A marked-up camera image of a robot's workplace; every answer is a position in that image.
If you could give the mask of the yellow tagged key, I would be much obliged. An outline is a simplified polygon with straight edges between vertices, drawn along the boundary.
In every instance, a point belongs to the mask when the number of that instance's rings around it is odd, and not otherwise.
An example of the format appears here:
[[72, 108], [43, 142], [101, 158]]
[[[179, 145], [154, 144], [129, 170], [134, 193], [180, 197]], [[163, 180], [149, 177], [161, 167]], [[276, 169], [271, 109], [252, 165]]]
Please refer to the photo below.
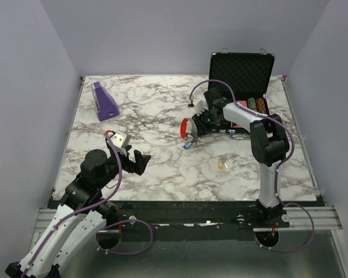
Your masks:
[[217, 166], [218, 166], [219, 170], [228, 169], [228, 166], [227, 166], [225, 158], [219, 158], [218, 162], [217, 162]]

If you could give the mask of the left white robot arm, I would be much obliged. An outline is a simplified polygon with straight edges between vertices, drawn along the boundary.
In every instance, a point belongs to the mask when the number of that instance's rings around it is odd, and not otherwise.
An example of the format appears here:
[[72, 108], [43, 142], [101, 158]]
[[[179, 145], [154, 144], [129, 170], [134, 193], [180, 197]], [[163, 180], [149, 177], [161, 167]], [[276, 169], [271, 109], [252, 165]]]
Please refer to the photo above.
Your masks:
[[131, 161], [121, 153], [108, 156], [101, 149], [89, 151], [43, 235], [21, 261], [9, 264], [5, 273], [9, 277], [60, 277], [90, 238], [120, 221], [117, 207], [106, 202], [101, 192], [120, 170], [144, 173], [151, 157], [138, 150], [134, 155]]

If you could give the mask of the red keyring with keys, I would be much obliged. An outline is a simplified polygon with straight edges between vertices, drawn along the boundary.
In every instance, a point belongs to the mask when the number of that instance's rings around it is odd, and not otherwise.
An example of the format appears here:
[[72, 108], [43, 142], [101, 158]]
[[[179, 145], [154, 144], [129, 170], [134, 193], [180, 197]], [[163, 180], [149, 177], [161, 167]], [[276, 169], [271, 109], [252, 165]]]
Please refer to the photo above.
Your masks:
[[197, 141], [198, 129], [193, 118], [184, 118], [180, 125], [180, 136], [182, 139]]

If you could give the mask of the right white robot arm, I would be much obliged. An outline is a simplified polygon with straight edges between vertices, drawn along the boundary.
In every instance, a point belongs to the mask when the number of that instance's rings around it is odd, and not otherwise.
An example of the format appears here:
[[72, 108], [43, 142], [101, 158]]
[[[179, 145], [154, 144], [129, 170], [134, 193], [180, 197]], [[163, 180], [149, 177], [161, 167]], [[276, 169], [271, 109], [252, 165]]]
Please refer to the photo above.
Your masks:
[[273, 209], [280, 205], [279, 167], [290, 149], [281, 118], [277, 114], [260, 114], [240, 102], [235, 103], [222, 96], [215, 87], [206, 91], [204, 97], [207, 104], [202, 99], [190, 98], [189, 106], [195, 109], [195, 114], [186, 119], [189, 124], [182, 124], [181, 136], [196, 138], [209, 133], [233, 135], [237, 129], [231, 127], [232, 124], [249, 133], [253, 157], [260, 166], [257, 203], [262, 208], [256, 211], [255, 220], [260, 226], [270, 226], [277, 217]]

